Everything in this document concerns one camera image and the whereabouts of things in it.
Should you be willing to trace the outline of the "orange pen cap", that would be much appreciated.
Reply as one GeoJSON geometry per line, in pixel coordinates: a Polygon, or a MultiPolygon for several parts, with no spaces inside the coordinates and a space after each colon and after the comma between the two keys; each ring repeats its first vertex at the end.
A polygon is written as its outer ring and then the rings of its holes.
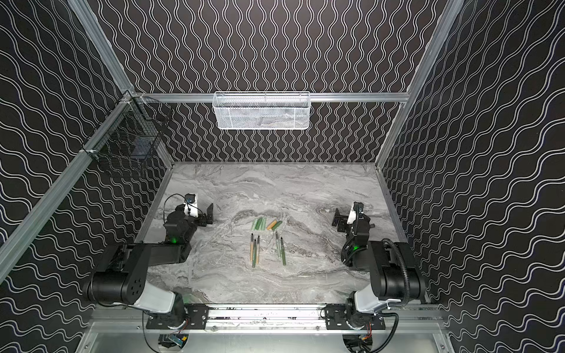
{"type": "Polygon", "coordinates": [[[267,229],[267,230],[273,230],[273,229],[277,226],[278,223],[279,223],[279,221],[274,220],[272,223],[270,223],[269,226],[267,226],[266,229],[267,229]]]}

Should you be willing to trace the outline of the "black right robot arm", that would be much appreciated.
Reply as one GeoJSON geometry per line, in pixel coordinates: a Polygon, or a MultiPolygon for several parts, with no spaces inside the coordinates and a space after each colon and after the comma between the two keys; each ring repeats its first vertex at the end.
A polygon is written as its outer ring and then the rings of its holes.
{"type": "Polygon", "coordinates": [[[341,263],[369,275],[369,284],[347,300],[349,316],[376,314],[416,300],[425,302],[425,280],[409,245],[389,238],[371,240],[375,225],[364,213],[362,203],[354,203],[347,215],[336,210],[332,226],[345,235],[341,263]]]}

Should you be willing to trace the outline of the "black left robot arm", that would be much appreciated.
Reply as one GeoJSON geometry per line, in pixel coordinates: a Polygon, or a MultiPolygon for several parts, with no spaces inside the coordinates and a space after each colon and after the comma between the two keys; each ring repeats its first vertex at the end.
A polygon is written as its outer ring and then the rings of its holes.
{"type": "Polygon", "coordinates": [[[166,216],[163,242],[107,247],[85,284],[85,298],[96,304],[123,305],[147,313],[173,313],[180,296],[148,283],[148,271],[155,266],[184,263],[191,253],[195,232],[213,224],[213,211],[213,204],[204,213],[193,204],[178,205],[166,216]]]}

